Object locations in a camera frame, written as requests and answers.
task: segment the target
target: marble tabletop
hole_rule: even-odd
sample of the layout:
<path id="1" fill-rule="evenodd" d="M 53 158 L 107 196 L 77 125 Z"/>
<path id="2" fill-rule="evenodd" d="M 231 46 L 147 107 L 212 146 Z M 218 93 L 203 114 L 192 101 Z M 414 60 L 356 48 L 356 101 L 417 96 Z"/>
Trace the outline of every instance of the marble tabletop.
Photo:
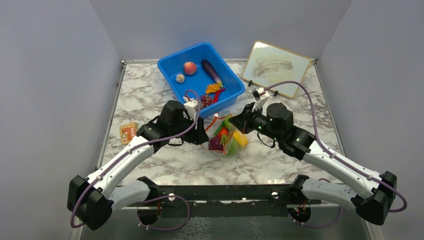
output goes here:
<path id="1" fill-rule="evenodd" d="M 246 62 L 227 61 L 227 63 L 241 79 Z M 238 114 L 246 104 L 255 101 L 251 94 L 255 86 L 248 87 L 246 81 L 242 82 L 245 84 L 245 92 L 238 97 L 234 105 L 218 112 L 220 116 L 229 113 Z M 313 100 L 320 139 L 340 152 L 333 122 L 313 65 L 307 70 L 302 83 Z M 156 64 L 128 64 L 102 165 L 124 148 L 120 140 L 120 125 L 131 122 L 145 124 L 160 114 L 167 101 L 175 99 L 174 93 Z M 272 96 L 265 107 L 276 102 L 284 103 L 293 112 L 295 125 L 313 133 L 311 109 L 301 89 L 294 98 Z M 266 137 L 263 139 L 264 142 L 269 144 L 270 141 L 265 139 Z M 164 146 L 138 165 L 121 184 L 128 185 L 142 176 L 147 176 L 158 185 L 289 184 L 299 174 L 335 180 L 322 169 L 283 154 L 278 147 L 271 149 L 263 145 L 256 133 L 248 134 L 248 140 L 247 147 L 235 157 L 220 157 L 202 149 L 199 145 L 188 143 L 178 147 Z"/>

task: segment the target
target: wall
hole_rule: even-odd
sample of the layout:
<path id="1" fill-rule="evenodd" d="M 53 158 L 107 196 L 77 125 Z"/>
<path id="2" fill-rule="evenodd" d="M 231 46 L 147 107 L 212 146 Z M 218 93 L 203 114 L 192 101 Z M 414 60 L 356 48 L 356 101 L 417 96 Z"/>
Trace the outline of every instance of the wall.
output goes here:
<path id="1" fill-rule="evenodd" d="M 0 239 L 69 239 L 69 181 L 95 165 L 120 58 L 88 0 L 2 1 Z"/>
<path id="2" fill-rule="evenodd" d="M 351 0 L 90 0 L 119 56 L 160 59 L 199 42 L 247 58 L 262 40 L 318 58 Z"/>
<path id="3" fill-rule="evenodd" d="M 424 234 L 423 13 L 418 0 L 353 0 L 318 62 L 347 156 L 395 173 L 408 199 L 387 216 L 385 240 Z"/>

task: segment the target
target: transparent bag of vegetables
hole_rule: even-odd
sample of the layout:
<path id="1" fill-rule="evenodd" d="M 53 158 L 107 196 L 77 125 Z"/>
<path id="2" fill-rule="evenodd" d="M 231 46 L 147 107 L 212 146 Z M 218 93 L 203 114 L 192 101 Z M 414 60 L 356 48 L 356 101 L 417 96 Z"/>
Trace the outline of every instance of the transparent bag of vegetables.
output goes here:
<path id="1" fill-rule="evenodd" d="M 215 116 L 205 129 L 209 141 L 203 143 L 202 148 L 225 156 L 234 156 L 248 144 L 246 134 L 241 133 L 228 121 L 231 117 L 232 115 Z"/>

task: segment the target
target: purple vegetable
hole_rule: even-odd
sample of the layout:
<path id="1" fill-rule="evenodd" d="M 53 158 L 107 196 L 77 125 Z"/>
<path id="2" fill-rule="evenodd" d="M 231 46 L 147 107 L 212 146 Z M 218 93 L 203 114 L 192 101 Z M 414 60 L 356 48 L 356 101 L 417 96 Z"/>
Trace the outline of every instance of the purple vegetable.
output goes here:
<path id="1" fill-rule="evenodd" d="M 209 150 L 224 151 L 224 146 L 221 145 L 221 138 L 215 136 L 209 140 Z"/>
<path id="2" fill-rule="evenodd" d="M 215 68 L 212 66 L 212 64 L 207 60 L 202 60 L 200 64 L 204 71 L 215 81 L 215 83 L 223 88 L 223 81 L 221 81 L 220 76 L 218 76 L 218 73 L 215 71 Z"/>

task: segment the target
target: blue bin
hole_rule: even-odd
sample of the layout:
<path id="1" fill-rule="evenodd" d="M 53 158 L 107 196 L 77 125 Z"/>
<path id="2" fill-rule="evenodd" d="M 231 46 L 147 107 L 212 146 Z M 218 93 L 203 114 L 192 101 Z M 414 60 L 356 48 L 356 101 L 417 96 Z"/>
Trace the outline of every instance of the blue bin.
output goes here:
<path id="1" fill-rule="evenodd" d="M 237 97 L 245 91 L 245 85 L 215 48 L 210 43 L 202 42 L 161 58 L 157 62 L 157 66 L 175 93 L 178 101 L 184 104 L 183 96 L 186 90 L 191 89 L 195 91 L 200 98 L 201 95 L 205 94 L 206 87 L 209 84 L 215 83 L 203 70 L 201 65 L 202 60 L 207 60 L 213 66 L 225 88 L 225 91 L 219 95 L 218 102 L 200 111 L 200 116 L 206 118 L 236 103 Z M 184 74 L 183 65 L 186 62 L 193 62 L 197 65 L 197 71 L 193 75 Z M 185 81 L 183 83 L 176 81 L 178 74 L 184 74 Z M 188 93 L 188 96 L 195 98 L 191 92 Z"/>

